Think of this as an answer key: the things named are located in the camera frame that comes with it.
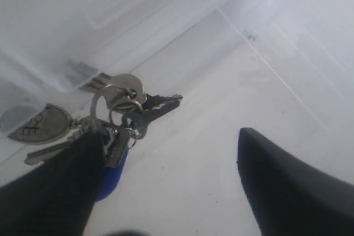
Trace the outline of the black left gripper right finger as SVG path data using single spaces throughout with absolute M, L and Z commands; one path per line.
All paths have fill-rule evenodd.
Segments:
M 353 185 L 239 130 L 237 169 L 261 235 L 353 235 Z

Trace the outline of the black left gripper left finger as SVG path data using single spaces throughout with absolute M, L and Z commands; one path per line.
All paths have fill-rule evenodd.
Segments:
M 82 235 L 104 176 L 103 137 L 88 132 L 1 187 L 1 235 Z

